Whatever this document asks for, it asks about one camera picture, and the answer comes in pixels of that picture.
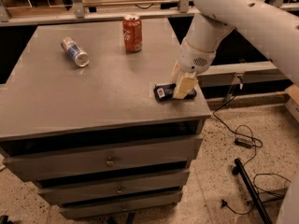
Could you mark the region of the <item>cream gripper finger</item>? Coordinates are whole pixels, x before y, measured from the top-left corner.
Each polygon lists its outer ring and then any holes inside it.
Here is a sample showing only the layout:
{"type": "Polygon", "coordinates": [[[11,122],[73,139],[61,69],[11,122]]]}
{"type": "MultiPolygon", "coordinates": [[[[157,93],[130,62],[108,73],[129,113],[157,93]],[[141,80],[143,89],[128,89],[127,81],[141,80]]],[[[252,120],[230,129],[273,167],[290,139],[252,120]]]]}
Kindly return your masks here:
{"type": "Polygon", "coordinates": [[[197,74],[179,72],[175,77],[176,87],[174,89],[173,98],[184,99],[197,85],[197,74]]]}
{"type": "Polygon", "coordinates": [[[179,67],[179,63],[175,62],[173,70],[172,70],[172,74],[171,74],[171,82],[172,83],[176,83],[177,79],[178,79],[178,75],[180,74],[180,67],[179,67]]]}

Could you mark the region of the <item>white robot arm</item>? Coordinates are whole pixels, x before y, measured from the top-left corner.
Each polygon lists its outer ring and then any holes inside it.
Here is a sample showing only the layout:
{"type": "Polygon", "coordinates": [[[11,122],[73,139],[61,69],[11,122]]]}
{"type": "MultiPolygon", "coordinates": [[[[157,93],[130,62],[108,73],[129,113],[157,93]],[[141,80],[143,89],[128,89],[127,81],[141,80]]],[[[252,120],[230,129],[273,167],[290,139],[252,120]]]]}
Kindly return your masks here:
{"type": "Polygon", "coordinates": [[[171,82],[183,99],[198,84],[221,41],[238,31],[292,83],[299,85],[299,18],[260,0],[193,0],[198,12],[183,38],[171,82]]]}

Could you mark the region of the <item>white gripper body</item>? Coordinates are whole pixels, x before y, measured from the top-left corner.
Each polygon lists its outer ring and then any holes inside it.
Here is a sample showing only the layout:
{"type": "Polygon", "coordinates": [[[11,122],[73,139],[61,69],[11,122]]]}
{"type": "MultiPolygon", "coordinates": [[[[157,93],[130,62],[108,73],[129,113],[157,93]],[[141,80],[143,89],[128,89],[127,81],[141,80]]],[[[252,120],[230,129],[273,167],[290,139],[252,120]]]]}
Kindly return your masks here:
{"type": "Polygon", "coordinates": [[[178,65],[182,72],[202,74],[209,68],[215,57],[215,51],[202,51],[184,38],[180,45],[178,65]]]}

